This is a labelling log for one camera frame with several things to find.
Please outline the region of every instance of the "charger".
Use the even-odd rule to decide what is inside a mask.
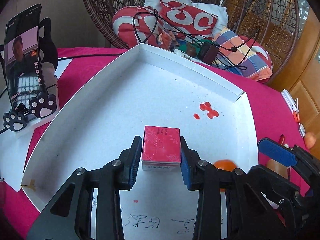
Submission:
[[[198,53],[198,59],[208,65],[211,65],[219,51],[220,50],[216,45],[205,41]]]

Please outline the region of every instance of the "metal screw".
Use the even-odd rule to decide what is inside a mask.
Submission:
[[[235,168],[235,174],[242,175],[243,174],[243,170],[241,170],[240,168]]]
[[[207,161],[205,161],[205,160],[199,160],[199,161],[198,161],[198,164],[199,164],[200,166],[202,166],[202,167],[208,165]]]
[[[85,171],[84,168],[78,168],[78,169],[76,169],[76,174],[77,175],[82,175],[82,174],[84,174],[84,171]]]
[[[111,164],[113,166],[119,166],[121,164],[121,160],[113,160]]]

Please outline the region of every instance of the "paw-shaped stand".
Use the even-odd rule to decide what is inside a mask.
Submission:
[[[16,113],[13,109],[9,113],[4,113],[3,120],[3,126],[14,132],[20,131],[27,126],[23,112]]]
[[[29,113],[37,118],[45,118],[57,110],[56,96],[41,92],[29,100]]]

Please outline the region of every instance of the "orange ball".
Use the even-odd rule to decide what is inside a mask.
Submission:
[[[237,165],[231,160],[218,160],[213,164],[213,166],[225,171],[233,171],[237,167]]]
[[[306,148],[311,149],[315,145],[317,137],[313,132],[307,132],[303,140]]]

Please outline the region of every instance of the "blue gripper pad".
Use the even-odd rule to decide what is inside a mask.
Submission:
[[[295,156],[289,150],[269,138],[263,138],[258,143],[259,152],[271,159],[289,167],[297,164]]]

